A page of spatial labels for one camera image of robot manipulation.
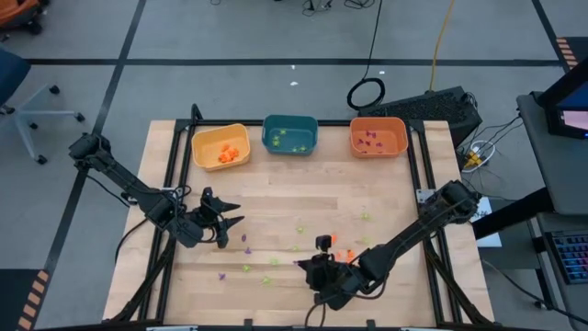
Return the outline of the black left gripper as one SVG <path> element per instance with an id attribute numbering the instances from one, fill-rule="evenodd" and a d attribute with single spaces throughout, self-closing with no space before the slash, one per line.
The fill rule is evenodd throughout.
<path id="1" fill-rule="evenodd" d="M 229 242 L 228 230 L 244 217 L 224 218 L 223 213 L 237 210 L 241 205 L 215 197 L 211 187 L 203 188 L 199 202 L 200 206 L 188 211 L 185 216 L 200 228 L 212 231 L 212 237 L 207 242 L 214 242 L 218 248 L 225 248 Z"/>

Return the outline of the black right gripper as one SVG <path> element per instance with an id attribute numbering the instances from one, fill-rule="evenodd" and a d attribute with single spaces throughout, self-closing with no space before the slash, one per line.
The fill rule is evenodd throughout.
<path id="1" fill-rule="evenodd" d="M 368 285 L 359 267 L 337 262 L 331 254 L 299 260 L 298 266 L 306 272 L 306 283 L 314 292 L 313 301 L 335 311 L 345 307 Z"/>

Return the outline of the yellow plastic bin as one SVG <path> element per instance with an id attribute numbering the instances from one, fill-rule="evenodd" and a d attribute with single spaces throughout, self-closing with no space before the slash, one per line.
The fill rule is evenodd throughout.
<path id="1" fill-rule="evenodd" d="M 219 161 L 221 154 L 229 157 L 221 151 L 224 144 L 230 145 L 228 150 L 239 150 L 239 155 L 230 163 Z M 209 172 L 243 165 L 249 161 L 251 154 L 248 130 L 240 123 L 199 131 L 193 136 L 191 147 L 194 163 Z"/>

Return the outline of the teal plastic bin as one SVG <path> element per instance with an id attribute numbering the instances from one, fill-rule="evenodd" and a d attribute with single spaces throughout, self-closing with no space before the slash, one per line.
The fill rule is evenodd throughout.
<path id="1" fill-rule="evenodd" d="M 318 121 L 314 117 L 294 115 L 268 115 L 263 120 L 262 143 L 271 154 L 288 154 L 307 156 L 312 154 L 318 142 Z M 286 130 L 286 135 L 279 135 L 280 130 Z M 273 137 L 279 135 L 281 144 L 273 147 Z M 306 152 L 301 152 L 304 145 Z M 298 147 L 298 152 L 291 149 Z"/>

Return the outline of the orange plastic bin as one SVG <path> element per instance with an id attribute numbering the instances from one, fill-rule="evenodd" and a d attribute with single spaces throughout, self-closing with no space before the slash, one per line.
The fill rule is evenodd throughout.
<path id="1" fill-rule="evenodd" d="M 357 158 L 392 158 L 404 153 L 408 148 L 407 130 L 404 122 L 395 117 L 359 117 L 351 120 L 349 125 L 351 153 Z M 375 132 L 377 138 L 367 137 L 366 131 Z"/>

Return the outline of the white paper label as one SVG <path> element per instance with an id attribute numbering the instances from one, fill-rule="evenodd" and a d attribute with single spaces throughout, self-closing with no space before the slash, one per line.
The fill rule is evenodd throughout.
<path id="1" fill-rule="evenodd" d="M 503 246 L 498 229 L 492 224 L 493 214 L 502 208 L 502 201 L 482 196 L 478 209 L 470 219 L 478 248 L 500 248 Z"/>

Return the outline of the white power strip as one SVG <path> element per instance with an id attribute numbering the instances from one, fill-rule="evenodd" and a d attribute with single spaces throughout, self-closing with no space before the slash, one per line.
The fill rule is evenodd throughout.
<path id="1" fill-rule="evenodd" d="M 474 141 L 465 154 L 466 162 L 463 173 L 472 173 L 485 166 L 496 152 L 495 144 L 491 141 Z"/>

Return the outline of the black desk support bar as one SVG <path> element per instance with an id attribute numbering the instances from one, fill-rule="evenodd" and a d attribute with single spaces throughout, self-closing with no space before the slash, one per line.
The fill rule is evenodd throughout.
<path id="1" fill-rule="evenodd" d="M 520 200 L 501 208 L 493 214 L 492 224 L 498 232 L 520 222 L 527 221 L 541 212 L 554 211 L 554 206 L 547 188 L 539 189 Z"/>

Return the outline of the hazard striped floor mat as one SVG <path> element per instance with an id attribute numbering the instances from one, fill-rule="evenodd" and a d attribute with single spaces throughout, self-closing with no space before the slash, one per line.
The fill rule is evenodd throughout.
<path id="1" fill-rule="evenodd" d="M 571 70 L 578 65 L 578 60 L 566 38 L 556 38 L 558 52 L 565 66 Z"/>
<path id="2" fill-rule="evenodd" d="M 51 274 L 46 269 L 22 269 L 24 302 L 17 305 L 15 331 L 33 331 L 47 294 Z"/>

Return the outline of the grey keyboard desk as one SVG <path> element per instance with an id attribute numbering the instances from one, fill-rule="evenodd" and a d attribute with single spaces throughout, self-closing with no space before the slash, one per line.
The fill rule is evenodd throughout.
<path id="1" fill-rule="evenodd" d="M 551 232 L 588 230 L 588 217 L 544 212 L 538 214 L 536 220 L 538 230 L 533 235 L 532 244 L 537 253 L 537 277 L 545 306 L 569 314 L 573 330 L 588 331 L 588 283 L 570 285 L 565 282 L 548 242 Z"/>

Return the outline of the grey side desk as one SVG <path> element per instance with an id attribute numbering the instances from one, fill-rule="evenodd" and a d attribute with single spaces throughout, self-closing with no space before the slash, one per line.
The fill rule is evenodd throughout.
<path id="1" fill-rule="evenodd" d="M 518 96 L 516 103 L 555 211 L 588 215 L 588 140 L 550 134 L 533 95 Z"/>

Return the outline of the backlit keyboard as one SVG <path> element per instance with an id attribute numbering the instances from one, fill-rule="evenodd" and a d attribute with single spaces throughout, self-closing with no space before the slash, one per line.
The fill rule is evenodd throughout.
<path id="1" fill-rule="evenodd" d="M 548 242 L 565 282 L 588 283 L 588 230 L 551 232 Z"/>

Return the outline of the blue office chair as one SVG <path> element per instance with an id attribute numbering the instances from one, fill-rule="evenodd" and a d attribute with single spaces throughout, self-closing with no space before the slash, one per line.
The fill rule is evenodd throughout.
<path id="1" fill-rule="evenodd" d="M 44 165 L 47 163 L 47 158 L 35 150 L 29 132 L 38 128 L 38 124 L 32 121 L 31 118 L 37 116 L 73 117 L 78 122 L 84 122 L 85 116 L 81 112 L 73 110 L 42 109 L 31 108 L 29 106 L 35 97 L 45 92 L 58 96 L 61 93 L 61 89 L 57 85 L 45 85 L 20 106 L 9 106 L 9 99 L 22 85 L 30 69 L 31 64 L 27 60 L 12 52 L 0 49 L 0 116 L 7 116 L 9 118 L 17 128 L 29 156 L 37 164 Z"/>

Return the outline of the orange office chair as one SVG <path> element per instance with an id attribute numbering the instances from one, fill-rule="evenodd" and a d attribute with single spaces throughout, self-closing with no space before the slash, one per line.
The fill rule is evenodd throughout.
<path id="1" fill-rule="evenodd" d="M 0 30 L 27 30 L 39 35 L 42 26 L 38 21 L 51 0 L 0 0 Z"/>

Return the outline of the black monitor screen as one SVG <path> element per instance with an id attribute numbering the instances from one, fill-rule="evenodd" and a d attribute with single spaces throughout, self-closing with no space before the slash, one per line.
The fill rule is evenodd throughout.
<path id="1" fill-rule="evenodd" d="M 544 109 L 548 132 L 588 139 L 588 57 L 536 97 Z"/>

